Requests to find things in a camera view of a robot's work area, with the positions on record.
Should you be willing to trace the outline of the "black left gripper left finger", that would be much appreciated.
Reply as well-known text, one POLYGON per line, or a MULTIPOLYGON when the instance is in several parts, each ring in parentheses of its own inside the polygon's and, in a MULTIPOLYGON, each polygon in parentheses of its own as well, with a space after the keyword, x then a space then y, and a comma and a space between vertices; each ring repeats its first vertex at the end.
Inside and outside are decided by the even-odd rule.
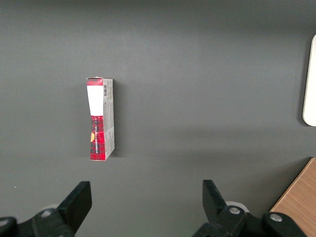
POLYGON ((91 185, 81 181, 56 207, 46 208, 29 220, 17 223, 1 217, 2 237, 74 237, 92 207, 91 185))

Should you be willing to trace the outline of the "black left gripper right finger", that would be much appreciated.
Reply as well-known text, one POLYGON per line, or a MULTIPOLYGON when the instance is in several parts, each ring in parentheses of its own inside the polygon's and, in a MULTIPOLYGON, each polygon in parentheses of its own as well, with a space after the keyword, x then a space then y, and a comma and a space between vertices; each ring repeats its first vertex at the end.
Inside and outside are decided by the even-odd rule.
POLYGON ((296 222, 280 212, 254 217, 241 207, 228 205, 212 180, 203 180, 202 204, 208 219, 195 237, 305 237, 296 222))

